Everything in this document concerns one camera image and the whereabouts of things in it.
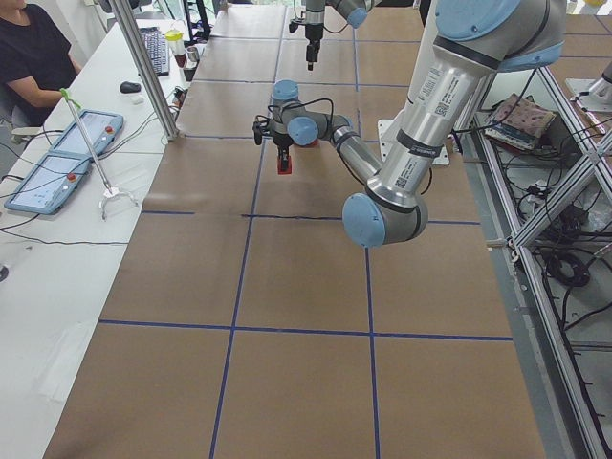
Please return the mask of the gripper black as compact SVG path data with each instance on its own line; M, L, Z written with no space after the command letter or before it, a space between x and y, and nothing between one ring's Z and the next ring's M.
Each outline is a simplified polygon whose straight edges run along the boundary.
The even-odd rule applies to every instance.
M264 138L271 138L278 147L277 169L292 171L292 157L289 147L293 144L286 127L273 117L256 115L252 124L253 138L256 145L261 145Z
M314 61L318 61L320 42L323 37L324 12L305 11L300 17L290 21L290 33L294 33L299 27L305 28L305 37L309 41L306 49L307 69L313 71Z

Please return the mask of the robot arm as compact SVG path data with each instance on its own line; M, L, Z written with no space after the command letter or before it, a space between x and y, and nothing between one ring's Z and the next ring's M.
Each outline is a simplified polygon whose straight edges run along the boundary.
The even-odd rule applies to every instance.
M377 157L350 121L334 111L312 112L298 98L297 84L280 80L270 115L255 119L256 143L266 137L278 148L281 171L290 167L289 148L324 140L364 186L347 198L342 223L366 248L417 237L428 219L418 191L479 81L488 75L547 66L561 55L566 24L563 1L439 1L427 22L436 27L420 45L412 84L415 94L399 115L395 142Z
M337 12L347 26L357 29L366 19L380 1L363 0L308 0L304 3L304 10L300 15L295 14L289 24L289 32L294 33L303 28L305 38L308 40L306 47L306 62L309 71L314 70L318 62L321 41L325 31L325 13L328 7Z

